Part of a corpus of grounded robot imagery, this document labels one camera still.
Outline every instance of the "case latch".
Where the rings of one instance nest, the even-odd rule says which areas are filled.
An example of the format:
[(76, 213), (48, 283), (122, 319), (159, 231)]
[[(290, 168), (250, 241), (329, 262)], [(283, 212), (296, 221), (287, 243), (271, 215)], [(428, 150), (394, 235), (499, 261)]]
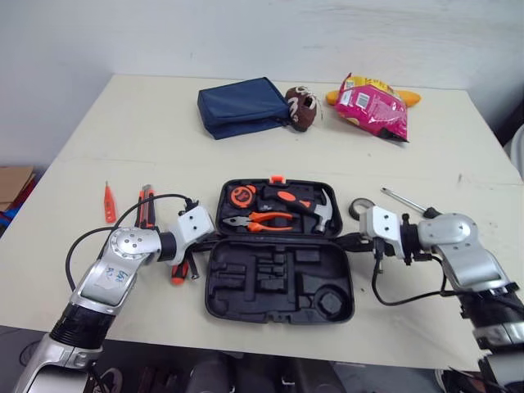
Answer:
[(286, 178), (284, 178), (281, 174), (274, 174), (269, 178), (269, 184), (286, 184)]

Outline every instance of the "black tool case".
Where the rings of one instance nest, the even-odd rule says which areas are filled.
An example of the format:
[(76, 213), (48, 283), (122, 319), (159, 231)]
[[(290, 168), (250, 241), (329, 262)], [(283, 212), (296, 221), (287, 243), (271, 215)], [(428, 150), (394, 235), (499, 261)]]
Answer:
[[(292, 199), (289, 194), (296, 197), (295, 205), (280, 197)], [(326, 195), (332, 217), (322, 233), (315, 230), (318, 216), (311, 212), (316, 204), (326, 204)], [(261, 224), (289, 229), (252, 232), (224, 222), (233, 218), (235, 224), (235, 217), (274, 211), (289, 213), (292, 219), (277, 217)], [(346, 253), (332, 242), (342, 220), (330, 186), (281, 177), (231, 180), (222, 187), (216, 224), (224, 238), (210, 254), (206, 308), (212, 315), (296, 324), (351, 318), (355, 303), (350, 268)]]

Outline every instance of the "orange tape measure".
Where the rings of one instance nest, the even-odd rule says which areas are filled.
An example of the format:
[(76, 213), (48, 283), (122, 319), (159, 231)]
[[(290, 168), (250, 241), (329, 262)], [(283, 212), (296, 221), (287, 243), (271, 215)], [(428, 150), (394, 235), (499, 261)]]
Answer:
[(256, 187), (252, 184), (235, 187), (229, 194), (231, 203), (242, 209), (251, 206), (255, 200)]

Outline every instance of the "yellow toy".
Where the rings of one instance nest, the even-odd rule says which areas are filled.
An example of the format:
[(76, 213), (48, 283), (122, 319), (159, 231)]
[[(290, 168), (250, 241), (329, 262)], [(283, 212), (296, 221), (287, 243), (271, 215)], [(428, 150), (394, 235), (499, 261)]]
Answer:
[[(414, 92), (410, 92), (408, 90), (395, 90), (395, 91), (399, 94), (400, 98), (402, 98), (402, 101), (404, 101), (404, 103), (406, 104), (408, 108), (417, 104), (421, 100), (421, 97)], [(333, 90), (332, 92), (329, 92), (328, 94), (326, 94), (326, 102), (329, 105), (335, 105), (337, 103), (337, 98), (338, 98), (338, 90)]]

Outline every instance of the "black cable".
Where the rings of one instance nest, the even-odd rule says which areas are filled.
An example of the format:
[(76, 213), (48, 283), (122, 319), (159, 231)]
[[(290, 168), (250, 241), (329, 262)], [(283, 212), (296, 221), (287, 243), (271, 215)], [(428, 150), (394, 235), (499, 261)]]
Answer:
[[(442, 260), (434, 255), (431, 256), (431, 258), (433, 260), (436, 260), (440, 265), (442, 265)], [(373, 289), (373, 293), (375, 294), (375, 297), (377, 298), (377, 300), (382, 303), (383, 305), (405, 305), (406, 303), (409, 303), (411, 301), (416, 301), (416, 300), (419, 300), (419, 299), (423, 299), (425, 297), (429, 297), (429, 296), (435, 296), (435, 295), (440, 295), (440, 293), (442, 292), (443, 288), (445, 287), (445, 284), (447, 282), (446, 280), (446, 277), (445, 277), (445, 274), (444, 274), (444, 271), (442, 271), (442, 275), (444, 276), (442, 278), (442, 284), (440, 285), (440, 290), (439, 291), (433, 291), (433, 292), (428, 292), (428, 293), (423, 293), (421, 295), (418, 295), (418, 296), (413, 296), (413, 297), (410, 297), (408, 299), (403, 299), (403, 300), (398, 300), (398, 301), (385, 301), (381, 298), (380, 294), (378, 293), (378, 289), (377, 289), (377, 277), (378, 277), (378, 271), (380, 269), (380, 260), (377, 259), (377, 261), (375, 262), (375, 268), (373, 269), (373, 277), (371, 279), (371, 288)]]
[[(443, 291), (440, 295), (443, 297), (449, 297), (449, 296), (475, 296), (475, 297), (478, 297), (479, 296), (477, 292), (472, 292), (472, 291)], [(490, 297), (483, 297), (482, 300), (483, 301), (494, 301), (494, 302), (500, 303), (501, 305), (505, 305), (506, 307), (509, 307), (510, 309), (517, 311), (518, 313), (524, 314), (523, 306), (516, 305), (512, 301), (508, 299), (504, 299), (503, 297), (490, 296)]]
[(95, 370), (95, 368), (91, 366), (88, 371), (89, 375), (91, 375), (91, 377), (93, 377), (93, 379), (97, 383), (100, 392), (107, 393), (106, 385), (104, 385), (104, 382), (102, 382), (102, 379), (100, 378), (100, 375), (98, 375), (97, 370)]
[(498, 303), (500, 303), (502, 305), (505, 305), (506, 307), (509, 307), (510, 309), (514, 309), (515, 311), (524, 314), (524, 307), (522, 307), (521, 305), (516, 305), (515, 303), (513, 303), (512, 301), (510, 301), (508, 299), (504, 299), (504, 298), (499, 297), (499, 296), (488, 297), (486, 299), (487, 300), (496, 301), (496, 302), (498, 302)]
[[(80, 236), (78, 239), (76, 239), (75, 242), (71, 245), (69, 251), (67, 252), (67, 256), (65, 257), (65, 276), (67, 277), (67, 282), (69, 283), (71, 291), (74, 291), (75, 288), (76, 288), (75, 281), (73, 279), (73, 275), (71, 274), (71, 256), (73, 255), (73, 251), (75, 251), (75, 248), (77, 247), (77, 245), (80, 244), (80, 242), (83, 239), (85, 239), (88, 236), (93, 235), (94, 233), (98, 233), (98, 232), (102, 232), (102, 231), (112, 231), (112, 232), (115, 231), (120, 226), (120, 224), (122, 224), (122, 221), (124, 221), (124, 219), (131, 212), (133, 212), (133, 210), (138, 208), (140, 205), (143, 205), (144, 203), (147, 203), (147, 202), (150, 202), (150, 201), (154, 201), (155, 199), (161, 199), (161, 198), (180, 198), (180, 199), (184, 199), (184, 201), (186, 203), (186, 209), (188, 209), (188, 210), (192, 209), (192, 207), (196, 206), (197, 203), (198, 203), (198, 202), (193, 202), (193, 200), (191, 198), (188, 198), (187, 196), (184, 196), (182, 194), (161, 194), (161, 195), (150, 196), (149, 198), (146, 198), (146, 199), (144, 199), (144, 200), (134, 204), (129, 209), (127, 209), (120, 216), (120, 218), (116, 221), (115, 225), (113, 225), (112, 227), (96, 228), (96, 229), (93, 229), (93, 230), (91, 230), (89, 232), (84, 233), (82, 236)], [(104, 242), (104, 246), (102, 247), (102, 250), (104, 249), (108, 239), (109, 239), (109, 236), (107, 237), (106, 241)]]
[(75, 240), (75, 242), (71, 245), (69, 251), (67, 251), (67, 256), (65, 257), (65, 276), (67, 277), (67, 282), (69, 283), (69, 286), (71, 287), (71, 291), (74, 291), (75, 281), (73, 279), (73, 275), (71, 274), (71, 256), (73, 255), (73, 251), (75, 251), (75, 248), (77, 247), (80, 242), (85, 239), (88, 236), (93, 235), (94, 233), (102, 232), (102, 231), (112, 231), (113, 227), (102, 227), (102, 228), (96, 228), (89, 232), (84, 233), (82, 236), (80, 236), (78, 239)]
[(8, 330), (7, 332), (2, 332), (2, 333), (0, 333), (0, 337), (6, 336), (7, 334), (19, 332), (20, 330), (22, 330), (22, 329), (15, 328), (15, 329), (12, 329), (12, 330)]
[(464, 376), (467, 377), (467, 378), (471, 378), (471, 379), (474, 379), (474, 380), (476, 380), (476, 381), (480, 381), (480, 382), (482, 382), (484, 385), (494, 387), (495, 389), (498, 389), (499, 391), (503, 391), (503, 392), (507, 392), (507, 393), (512, 393), (509, 389), (506, 389), (504, 386), (501, 386), (501, 385), (499, 385), (498, 383), (494, 383), (494, 382), (487, 381), (487, 380), (484, 379), (484, 378), (475, 377), (474, 375), (472, 375), (472, 374), (470, 374), (470, 373), (465, 373), (464, 371), (459, 371), (459, 370), (457, 370), (456, 368), (452, 368), (452, 367), (450, 367), (449, 370), (451, 370), (453, 373), (457, 373), (457, 374), (460, 374), (460, 375), (464, 375)]
[(133, 210), (135, 210), (140, 205), (143, 205), (144, 203), (148, 203), (148, 202), (154, 201), (155, 199), (161, 199), (161, 198), (180, 198), (180, 199), (184, 199), (184, 201), (186, 202), (186, 206), (187, 206), (188, 210), (190, 210), (196, 203), (196, 202), (193, 202), (191, 198), (188, 198), (187, 196), (182, 195), (182, 194), (161, 194), (161, 195), (150, 196), (149, 198), (146, 198), (146, 199), (144, 199), (144, 200), (142, 200), (140, 202), (135, 203), (133, 206), (131, 206), (129, 209), (127, 209), (120, 216), (120, 218), (116, 221), (115, 225), (113, 225), (113, 229), (117, 229), (120, 226), (120, 224), (122, 224), (122, 221), (124, 221), (124, 219), (129, 215), (129, 213), (133, 212)]
[(34, 346), (35, 344), (38, 344), (40, 341), (41, 340), (31, 341), (27, 346), (24, 347), (23, 350), (20, 351), (20, 353), (18, 355), (18, 363), (20, 364), (20, 366), (22, 366), (22, 367), (27, 366), (27, 363), (31, 360), (31, 357), (33, 356), (33, 354), (29, 353), (29, 356), (25, 356), (26, 359), (24, 360), (25, 352), (27, 350), (29, 350), (29, 348), (31, 346)]

